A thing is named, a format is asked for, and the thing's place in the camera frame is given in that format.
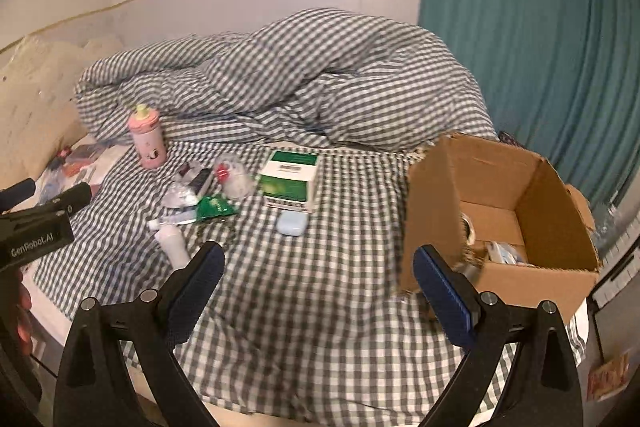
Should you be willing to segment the person's left hand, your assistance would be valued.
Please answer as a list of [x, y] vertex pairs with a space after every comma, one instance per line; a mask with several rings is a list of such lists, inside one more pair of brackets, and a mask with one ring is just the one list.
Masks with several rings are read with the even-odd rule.
[[32, 296], [23, 283], [24, 277], [21, 270], [16, 271], [16, 277], [18, 280], [16, 331], [23, 355], [29, 357], [32, 354], [32, 322], [29, 318], [29, 312], [32, 309]]

